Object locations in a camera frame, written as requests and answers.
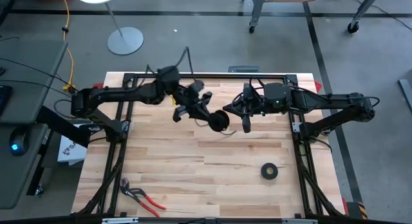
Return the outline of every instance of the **red-handled pliers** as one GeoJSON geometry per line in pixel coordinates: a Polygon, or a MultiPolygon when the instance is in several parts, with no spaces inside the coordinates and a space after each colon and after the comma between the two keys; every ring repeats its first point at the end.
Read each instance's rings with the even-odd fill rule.
{"type": "Polygon", "coordinates": [[[152,208],[148,207],[145,203],[143,203],[142,201],[140,201],[140,199],[137,197],[137,195],[142,195],[144,198],[146,198],[146,200],[154,205],[155,207],[158,207],[159,209],[162,210],[166,210],[165,207],[157,204],[156,202],[154,202],[144,191],[143,189],[140,188],[136,188],[136,189],[129,189],[129,180],[127,178],[123,178],[120,180],[120,190],[122,191],[122,194],[126,195],[126,196],[130,196],[132,197],[135,201],[137,201],[137,203],[139,203],[139,205],[141,205],[144,209],[146,209],[147,211],[149,211],[150,213],[154,214],[157,218],[160,218],[159,214],[154,211],[152,208]]]}

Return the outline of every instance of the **lamp base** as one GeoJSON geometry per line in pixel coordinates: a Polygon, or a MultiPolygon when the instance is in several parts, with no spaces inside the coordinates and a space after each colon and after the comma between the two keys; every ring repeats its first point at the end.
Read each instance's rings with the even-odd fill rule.
{"type": "Polygon", "coordinates": [[[143,34],[137,28],[125,27],[114,31],[108,39],[109,50],[117,55],[127,55],[137,51],[143,44],[143,34]]]}

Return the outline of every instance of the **tape roll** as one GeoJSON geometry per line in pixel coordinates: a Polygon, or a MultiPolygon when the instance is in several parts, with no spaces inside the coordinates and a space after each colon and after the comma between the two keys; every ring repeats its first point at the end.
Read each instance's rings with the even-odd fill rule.
{"type": "Polygon", "coordinates": [[[266,163],[262,166],[260,173],[264,179],[273,180],[276,178],[278,171],[276,165],[272,163],[266,163]]]}

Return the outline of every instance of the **wooden tabletop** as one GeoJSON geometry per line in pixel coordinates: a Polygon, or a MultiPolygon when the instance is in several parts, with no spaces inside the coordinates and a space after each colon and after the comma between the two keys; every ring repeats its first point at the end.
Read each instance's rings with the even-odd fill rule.
{"type": "MultiPolygon", "coordinates": [[[[121,86],[123,74],[109,72],[104,85],[121,86]]],[[[297,78],[299,86],[315,91],[312,74],[299,73],[297,78]]],[[[229,104],[242,92],[247,80],[203,81],[205,89],[202,92],[213,93],[208,105],[212,112],[229,104]]],[[[182,79],[180,83],[191,82],[182,79]]],[[[117,103],[102,104],[99,109],[114,118],[117,103]]],[[[155,202],[167,207],[165,211],[153,207],[161,217],[293,218],[295,213],[304,216],[287,115],[254,116],[251,118],[252,132],[246,134],[242,131],[241,119],[229,114],[230,126],[226,133],[237,132],[225,136],[209,127],[198,127],[187,115],[174,123],[173,110],[170,98],[158,106],[135,102],[122,171],[122,177],[130,181],[130,188],[142,188],[155,202]],[[274,180],[260,175],[261,166],[267,162],[279,168],[274,180]]],[[[321,119],[322,113],[312,111],[305,118],[313,122],[321,119]]],[[[93,138],[100,136],[104,133],[97,133],[93,138]]],[[[104,140],[89,145],[73,212],[83,208],[100,187],[108,149],[109,144],[104,140]]],[[[330,150],[322,144],[312,144],[312,154],[320,188],[335,208],[344,212],[330,150]]],[[[312,190],[309,185],[307,187],[312,210],[315,210],[312,190]]],[[[121,193],[116,209],[117,214],[120,212],[127,212],[128,216],[153,217],[121,193]]]]}

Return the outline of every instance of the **floor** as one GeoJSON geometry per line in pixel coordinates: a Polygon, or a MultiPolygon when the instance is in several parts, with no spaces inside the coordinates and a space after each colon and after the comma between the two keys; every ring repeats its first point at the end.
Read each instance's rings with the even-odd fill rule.
{"type": "MultiPolygon", "coordinates": [[[[375,5],[389,13],[412,13],[412,0],[377,0],[375,5]]],[[[102,5],[70,1],[71,10],[105,10],[102,5]]],[[[314,28],[326,71],[319,71],[306,17],[262,17],[254,34],[249,34],[248,16],[229,12],[250,12],[246,0],[114,0],[113,10],[162,11],[155,15],[117,16],[121,26],[138,27],[145,41],[128,56],[111,54],[106,41],[115,26],[108,15],[72,15],[68,34],[75,59],[74,84],[78,88],[103,82],[107,71],[142,71],[146,64],[160,68],[174,64],[185,46],[191,49],[195,71],[226,72],[229,66],[256,65],[262,72],[313,73],[326,87],[325,72],[334,93],[361,92],[377,96],[381,103],[368,123],[343,126],[351,162],[362,199],[371,219],[412,223],[412,171],[409,130],[412,113],[397,80],[412,70],[412,32],[391,18],[363,18],[355,35],[346,33],[350,18],[314,17],[314,28]],[[176,15],[167,12],[220,12],[216,15],[176,15]]],[[[355,13],[354,0],[317,0],[309,3],[313,13],[355,13]]],[[[17,1],[15,9],[64,10],[62,1],[17,1]]],[[[301,3],[269,3],[264,12],[303,13],[301,3]]],[[[368,13],[381,11],[370,8],[368,13]]],[[[402,18],[412,26],[412,18],[402,18]]],[[[0,34],[25,39],[61,39],[65,15],[9,14],[0,34]]],[[[180,68],[187,71],[188,65],[180,68]]],[[[59,75],[70,76],[66,55],[59,75]]],[[[55,82],[55,88],[61,84],[55,82]]],[[[50,92],[52,105],[61,96],[50,92]]],[[[68,113],[69,107],[60,107],[68,113]]],[[[351,200],[351,190],[335,133],[330,135],[333,159],[341,193],[351,200]]],[[[49,186],[41,198],[25,198],[14,210],[1,210],[0,219],[68,214],[77,186],[78,170],[50,172],[49,186]],[[31,212],[25,207],[31,205],[31,212]]]]}

